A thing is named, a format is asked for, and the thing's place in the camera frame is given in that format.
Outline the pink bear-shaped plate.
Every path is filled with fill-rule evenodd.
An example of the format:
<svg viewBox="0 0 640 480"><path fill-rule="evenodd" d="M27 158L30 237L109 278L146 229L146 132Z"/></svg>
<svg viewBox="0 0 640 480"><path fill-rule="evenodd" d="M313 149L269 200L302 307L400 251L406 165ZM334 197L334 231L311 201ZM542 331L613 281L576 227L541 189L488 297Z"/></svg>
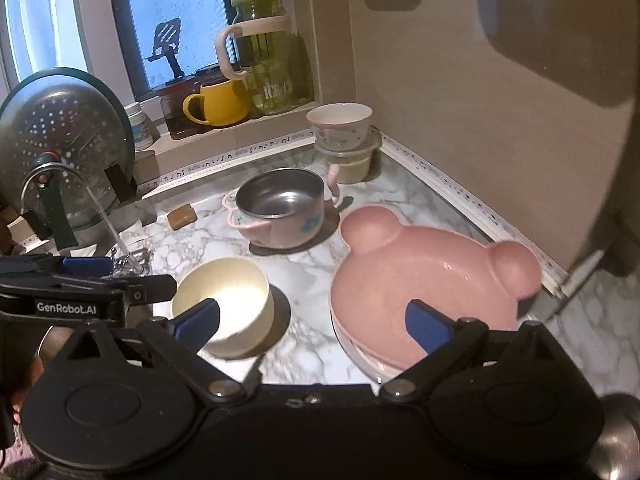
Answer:
<svg viewBox="0 0 640 480"><path fill-rule="evenodd" d="M353 210L340 235L348 252L330 288L333 321L361 350L398 370L426 355L406 330L411 300L453 320L513 330L518 304L541 289L537 257L513 240L484 245L454 231L408 226L384 206Z"/></svg>

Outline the pink steel-lined handled bowl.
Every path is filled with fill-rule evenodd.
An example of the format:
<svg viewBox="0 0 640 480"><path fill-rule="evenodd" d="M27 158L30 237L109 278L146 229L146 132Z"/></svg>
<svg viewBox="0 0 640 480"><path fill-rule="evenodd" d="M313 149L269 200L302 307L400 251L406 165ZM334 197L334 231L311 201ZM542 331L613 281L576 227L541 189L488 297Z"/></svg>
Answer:
<svg viewBox="0 0 640 480"><path fill-rule="evenodd" d="M258 247L293 249L310 242L324 222L325 192L341 198L340 167L329 166L320 177L302 168L278 168L247 180L222 199L228 223Z"/></svg>

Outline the cream round bowl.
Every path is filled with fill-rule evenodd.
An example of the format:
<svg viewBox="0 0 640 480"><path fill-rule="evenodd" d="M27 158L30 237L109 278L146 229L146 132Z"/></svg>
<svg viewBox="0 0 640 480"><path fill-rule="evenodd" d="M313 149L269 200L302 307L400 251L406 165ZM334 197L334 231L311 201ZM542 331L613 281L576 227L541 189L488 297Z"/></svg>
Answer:
<svg viewBox="0 0 640 480"><path fill-rule="evenodd" d="M266 339L274 301L267 275L254 262L226 257L197 266L179 283L171 314L205 299L215 300L220 310L218 330L205 345L216 358L243 359Z"/></svg>

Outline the chrome sink faucet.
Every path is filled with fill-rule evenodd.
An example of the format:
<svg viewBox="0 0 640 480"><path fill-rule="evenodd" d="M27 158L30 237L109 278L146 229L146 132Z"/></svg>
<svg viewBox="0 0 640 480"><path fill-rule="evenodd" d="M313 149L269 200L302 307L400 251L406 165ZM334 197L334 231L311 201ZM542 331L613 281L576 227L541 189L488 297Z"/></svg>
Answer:
<svg viewBox="0 0 640 480"><path fill-rule="evenodd" d="M52 240L60 252L69 252L107 237L113 248L108 254L118 274L145 275L149 266L129 250L91 185L69 162L51 154L40 155L24 177L18 206L20 215L40 240Z"/></svg>

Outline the brown soap bar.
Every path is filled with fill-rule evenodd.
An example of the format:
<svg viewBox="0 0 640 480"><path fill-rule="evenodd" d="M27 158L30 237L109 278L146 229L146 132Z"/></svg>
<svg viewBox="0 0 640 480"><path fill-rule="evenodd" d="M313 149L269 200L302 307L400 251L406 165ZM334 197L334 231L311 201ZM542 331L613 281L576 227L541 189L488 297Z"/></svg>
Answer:
<svg viewBox="0 0 640 480"><path fill-rule="evenodd" d="M167 215L168 224L174 231L178 231L196 220L198 220L198 215L190 204L182 205Z"/></svg>

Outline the metal colander green rim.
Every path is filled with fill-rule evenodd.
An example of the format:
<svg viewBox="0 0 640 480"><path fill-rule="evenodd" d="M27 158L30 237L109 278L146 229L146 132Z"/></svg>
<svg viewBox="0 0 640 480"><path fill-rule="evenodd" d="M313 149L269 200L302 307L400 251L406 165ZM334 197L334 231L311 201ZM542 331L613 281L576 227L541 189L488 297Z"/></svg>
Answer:
<svg viewBox="0 0 640 480"><path fill-rule="evenodd" d="M1 105L1 197L14 210L26 174L42 154L53 154L95 181L108 210L117 196L105 170L134 170L134 136L124 107L102 81L70 67L40 70Z"/></svg>

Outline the stainless steel bowl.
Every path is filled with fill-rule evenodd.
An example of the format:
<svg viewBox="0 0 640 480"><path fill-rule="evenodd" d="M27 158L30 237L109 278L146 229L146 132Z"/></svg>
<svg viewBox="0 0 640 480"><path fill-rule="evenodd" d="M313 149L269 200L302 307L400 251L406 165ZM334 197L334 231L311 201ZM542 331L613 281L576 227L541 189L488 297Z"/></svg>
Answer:
<svg viewBox="0 0 640 480"><path fill-rule="evenodd" d="M637 480L640 476L639 399L616 392L602 396L597 440L586 461L586 478Z"/></svg>

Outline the white floral ceramic bowl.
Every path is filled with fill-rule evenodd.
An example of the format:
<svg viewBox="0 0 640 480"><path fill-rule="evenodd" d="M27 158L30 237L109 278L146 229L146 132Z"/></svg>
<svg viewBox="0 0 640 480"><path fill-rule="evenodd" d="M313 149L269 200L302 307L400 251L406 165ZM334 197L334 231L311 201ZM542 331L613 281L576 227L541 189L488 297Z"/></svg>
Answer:
<svg viewBox="0 0 640 480"><path fill-rule="evenodd" d="M359 148L369 134L373 110L360 103L332 103L317 106L306 119L322 148L332 152Z"/></svg>

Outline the yellow mug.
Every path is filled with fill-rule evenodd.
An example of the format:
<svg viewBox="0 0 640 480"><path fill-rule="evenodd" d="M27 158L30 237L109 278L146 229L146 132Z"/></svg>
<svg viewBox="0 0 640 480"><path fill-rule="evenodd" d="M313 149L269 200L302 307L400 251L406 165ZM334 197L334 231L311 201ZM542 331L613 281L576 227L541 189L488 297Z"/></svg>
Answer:
<svg viewBox="0 0 640 480"><path fill-rule="evenodd" d="M186 96L182 111L194 124L222 128L245 120L250 114L250 99L244 84L227 80L201 86L198 93Z"/></svg>

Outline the glass pitcher green lid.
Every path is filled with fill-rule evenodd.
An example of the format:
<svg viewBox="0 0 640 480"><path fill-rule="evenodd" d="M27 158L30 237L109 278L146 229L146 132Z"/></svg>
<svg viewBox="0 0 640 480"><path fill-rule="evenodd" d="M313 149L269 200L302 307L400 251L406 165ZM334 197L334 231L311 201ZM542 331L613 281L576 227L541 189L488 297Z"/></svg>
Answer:
<svg viewBox="0 0 640 480"><path fill-rule="evenodd" d="M261 115L277 115L311 101L304 58L281 0L231 0L235 16L218 32L221 73L242 84Z"/></svg>

